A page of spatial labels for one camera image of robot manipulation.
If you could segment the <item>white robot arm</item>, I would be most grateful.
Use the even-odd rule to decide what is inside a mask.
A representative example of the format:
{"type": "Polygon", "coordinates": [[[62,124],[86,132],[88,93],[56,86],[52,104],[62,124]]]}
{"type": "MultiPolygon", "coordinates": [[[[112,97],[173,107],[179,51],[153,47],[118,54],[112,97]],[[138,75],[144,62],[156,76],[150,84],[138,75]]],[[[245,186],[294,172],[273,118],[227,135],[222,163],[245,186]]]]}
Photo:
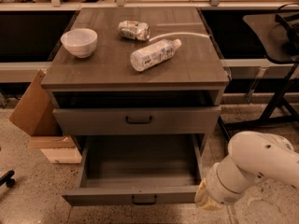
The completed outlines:
{"type": "Polygon", "coordinates": [[[299,154],[280,135],[240,132],[230,139],[228,155],[214,163],[201,181],[194,202],[201,209],[218,210],[267,179],[299,189],[299,154]]]}

